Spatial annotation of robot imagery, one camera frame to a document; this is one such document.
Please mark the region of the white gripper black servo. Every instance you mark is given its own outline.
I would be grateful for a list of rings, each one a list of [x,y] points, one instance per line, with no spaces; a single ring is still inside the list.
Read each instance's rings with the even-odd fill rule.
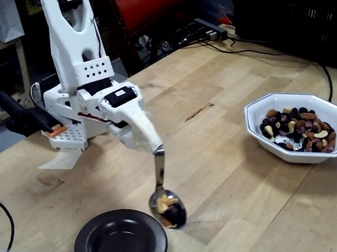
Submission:
[[[138,87],[112,86],[102,93],[101,114],[111,121],[111,133],[124,146],[155,153],[163,145],[154,124],[140,107],[142,97]]]

